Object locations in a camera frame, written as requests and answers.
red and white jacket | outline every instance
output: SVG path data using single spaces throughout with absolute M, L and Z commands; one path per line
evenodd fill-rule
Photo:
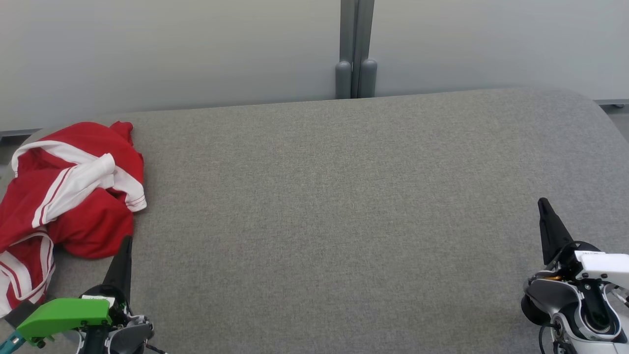
M 0 317 L 45 298 L 54 244 L 83 258 L 114 255 L 147 206 L 131 123 L 84 122 L 20 147 L 0 203 Z

cable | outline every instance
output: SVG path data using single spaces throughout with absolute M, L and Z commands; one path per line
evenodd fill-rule
M 542 327 L 540 327 L 540 336 L 539 336 L 539 341 L 540 341 L 540 352 L 542 352 L 542 354 L 546 354 L 546 351 L 544 351 L 544 345 L 543 345 L 543 341 L 542 341 L 542 337 L 544 336 L 544 329 L 546 329 L 546 327 L 550 327 L 550 328 L 557 328 L 556 325 L 549 323 L 545 323 L 542 325 Z
M 159 353 L 159 354 L 168 354 L 165 351 L 161 350 L 161 349 L 157 349 L 156 347 L 150 345 L 150 344 L 146 344 L 145 345 L 148 349 L 151 349 L 152 351 L 154 351 L 155 353 Z

